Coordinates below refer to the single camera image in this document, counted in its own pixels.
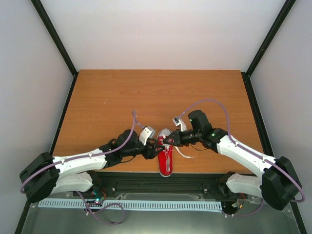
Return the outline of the small circuit board with led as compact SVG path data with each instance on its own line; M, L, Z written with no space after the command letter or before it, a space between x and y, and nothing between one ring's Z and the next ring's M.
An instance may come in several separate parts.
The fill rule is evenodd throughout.
M103 203L107 199L106 190L104 188L99 189L98 191L92 191L91 195L95 198L95 203Z

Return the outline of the right black frame post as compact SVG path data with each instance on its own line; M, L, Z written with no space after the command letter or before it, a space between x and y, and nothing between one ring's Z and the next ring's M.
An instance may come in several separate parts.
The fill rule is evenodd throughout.
M286 19L287 15L291 11L295 3L296 0L286 0L284 2L273 24L271 25L268 33L266 34L263 42L261 43L255 57L253 58L251 64L249 65L246 71L246 75L248 78L250 78L253 72L256 70L266 50L269 48L271 42L273 41L274 37L276 36L277 32L279 31L280 27L282 26L284 20Z

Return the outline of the left black frame post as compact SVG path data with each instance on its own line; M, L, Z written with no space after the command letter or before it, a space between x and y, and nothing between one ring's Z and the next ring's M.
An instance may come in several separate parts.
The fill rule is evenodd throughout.
M52 41L54 42L56 48L58 49L61 57L63 58L68 70L70 71L73 77L78 75L78 71L76 70L61 38L57 30L55 29L45 7L43 6L40 0L30 0L34 9L36 10L38 16L40 17L44 27L46 28L49 36L51 37Z

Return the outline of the black frame post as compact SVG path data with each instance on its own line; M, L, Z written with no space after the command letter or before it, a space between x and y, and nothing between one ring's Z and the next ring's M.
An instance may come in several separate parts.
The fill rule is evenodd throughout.
M57 30L55 29L45 7L43 6L40 0L30 0L34 9L36 10L38 16L40 17L44 27L46 28L49 36L51 37L52 41L54 42L56 48L58 49L61 57L63 58L68 70L70 71L73 77L78 75L78 71L76 70L61 38Z
M271 42L273 41L274 37L276 36L277 32L279 31L280 27L282 26L284 20L286 19L287 15L291 11L295 3L296 0L286 0L284 2L273 24L271 25L268 33L266 34L263 42L261 43L255 57L253 58L251 64L249 65L246 71L246 75L248 78L250 78L253 72L256 70L266 50L269 48Z

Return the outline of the white shoelace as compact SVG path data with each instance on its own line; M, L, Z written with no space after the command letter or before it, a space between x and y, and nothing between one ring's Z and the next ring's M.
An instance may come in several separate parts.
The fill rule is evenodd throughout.
M171 162L170 157L169 157L169 153L170 153L171 145L165 144L164 146L165 146L165 150L164 150L164 152L165 152L165 170L166 170L166 172L169 172L170 171L170 162ZM176 146L175 146L175 149L184 158L187 158L187 159L194 158L194 157L187 156L187 155L183 154L179 150L179 148Z

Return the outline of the red canvas sneaker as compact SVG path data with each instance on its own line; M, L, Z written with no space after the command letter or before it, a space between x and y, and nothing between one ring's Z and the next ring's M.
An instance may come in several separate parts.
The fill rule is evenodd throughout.
M158 144L165 148L158 154L159 173L163 177L169 177L173 172L173 146L163 144L163 139L171 134L171 130L164 128L157 136Z

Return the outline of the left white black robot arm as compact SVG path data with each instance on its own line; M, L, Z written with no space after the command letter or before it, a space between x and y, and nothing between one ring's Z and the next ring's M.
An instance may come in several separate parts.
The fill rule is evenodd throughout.
M20 172L20 192L31 203L59 192L79 191L97 196L101 192L101 183L93 179L89 171L113 167L129 156L142 155L145 159L153 159L165 149L145 133L142 131L138 135L127 129L99 148L72 156L41 153Z

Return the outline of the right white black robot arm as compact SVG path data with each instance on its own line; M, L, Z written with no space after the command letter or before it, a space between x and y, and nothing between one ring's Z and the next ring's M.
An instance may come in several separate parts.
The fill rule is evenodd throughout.
M174 123L180 128L163 139L163 144L183 147L201 143L204 148L227 156L253 173L234 173L225 180L226 189L231 193L243 193L262 198L276 210L283 210L303 189L290 160L263 154L235 139L227 131L214 128L205 113L195 110L189 113L192 125L185 129L185 123L178 117Z

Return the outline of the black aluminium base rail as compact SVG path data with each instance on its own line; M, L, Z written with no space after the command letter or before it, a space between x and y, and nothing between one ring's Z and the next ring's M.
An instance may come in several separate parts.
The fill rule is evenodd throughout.
M81 192L84 197L92 198L92 191L101 188L106 190L108 197L116 198L120 194L190 194L202 195L205 199L230 201L245 196L243 193L232 193L225 180L233 175L226 174L172 174L162 177L156 173L125 173L125 172L95 172L67 176L57 182L36 191L31 202L41 201L56 193Z

